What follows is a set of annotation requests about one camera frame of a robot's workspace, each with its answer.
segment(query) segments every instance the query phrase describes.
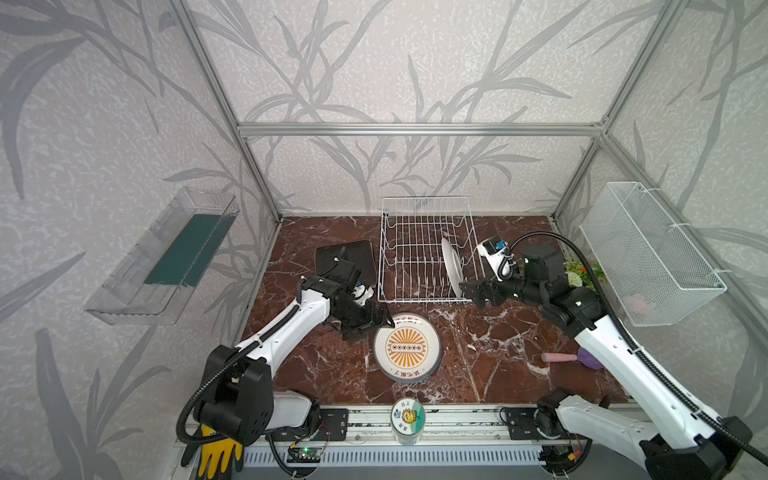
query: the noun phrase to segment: white wire dish rack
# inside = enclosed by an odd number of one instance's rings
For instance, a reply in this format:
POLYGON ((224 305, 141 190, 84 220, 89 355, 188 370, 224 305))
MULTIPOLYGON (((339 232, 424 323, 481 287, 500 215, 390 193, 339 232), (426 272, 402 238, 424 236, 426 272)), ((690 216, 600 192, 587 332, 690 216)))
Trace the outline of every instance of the white wire dish rack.
POLYGON ((451 288, 442 254, 446 238, 462 279, 485 277, 467 197, 387 197, 382 200, 379 301, 468 302, 451 288))
POLYGON ((609 182, 581 230, 635 326, 671 325, 725 282, 638 182, 609 182))

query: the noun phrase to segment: orange sunburst pattern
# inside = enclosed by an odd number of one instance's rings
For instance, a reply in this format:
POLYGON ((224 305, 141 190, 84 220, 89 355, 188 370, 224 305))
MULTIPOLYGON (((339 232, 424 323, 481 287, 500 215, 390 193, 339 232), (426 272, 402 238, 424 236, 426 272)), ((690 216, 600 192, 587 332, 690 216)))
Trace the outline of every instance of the orange sunburst pattern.
POLYGON ((426 357, 427 344, 424 336, 416 329, 397 329, 387 340, 387 355, 392 363, 410 369, 426 357))

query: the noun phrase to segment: yellow and black glove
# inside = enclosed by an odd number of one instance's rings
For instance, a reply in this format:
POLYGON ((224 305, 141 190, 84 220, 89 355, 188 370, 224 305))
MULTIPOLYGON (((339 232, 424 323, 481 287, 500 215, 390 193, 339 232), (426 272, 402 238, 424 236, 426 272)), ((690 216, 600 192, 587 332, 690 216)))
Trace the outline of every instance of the yellow and black glove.
MULTIPOLYGON (((194 436, 209 436, 214 433, 213 429, 201 425, 194 436)), ((184 450, 184 454, 181 458, 181 466, 186 467, 189 465, 198 446, 199 445, 189 445, 184 450)), ((243 446, 240 443, 231 439, 226 439, 220 442, 203 445, 203 451, 200 455, 200 463, 197 466, 197 478, 229 480, 232 478, 233 469, 237 472, 243 469, 243 446)))

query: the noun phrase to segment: pink spatula handle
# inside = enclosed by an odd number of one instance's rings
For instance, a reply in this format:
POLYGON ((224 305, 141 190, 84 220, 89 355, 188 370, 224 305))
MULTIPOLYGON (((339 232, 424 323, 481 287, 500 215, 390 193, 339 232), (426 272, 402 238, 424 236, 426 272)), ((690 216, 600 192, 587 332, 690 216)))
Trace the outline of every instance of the pink spatula handle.
POLYGON ((541 354, 541 359, 546 363, 551 362, 575 362, 578 358, 573 353, 551 353, 545 352, 541 354))

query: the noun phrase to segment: white plate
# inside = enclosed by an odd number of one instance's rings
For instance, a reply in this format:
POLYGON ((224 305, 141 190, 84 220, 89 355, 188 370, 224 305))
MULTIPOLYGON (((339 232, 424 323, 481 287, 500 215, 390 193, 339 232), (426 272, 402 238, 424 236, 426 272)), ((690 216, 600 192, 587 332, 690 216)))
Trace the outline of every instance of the white plate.
POLYGON ((442 343, 437 329, 421 315, 398 313, 395 328, 380 328, 373 339, 373 358, 390 379, 421 382, 437 370, 442 343))
POLYGON ((464 276, 462 275, 462 259, 459 258, 456 250, 453 250, 451 241, 445 237, 442 238, 442 259, 445 262, 445 269, 448 271, 448 280, 451 282, 453 293, 455 293, 458 298, 462 298, 464 293, 459 286, 459 284, 464 281, 464 276))

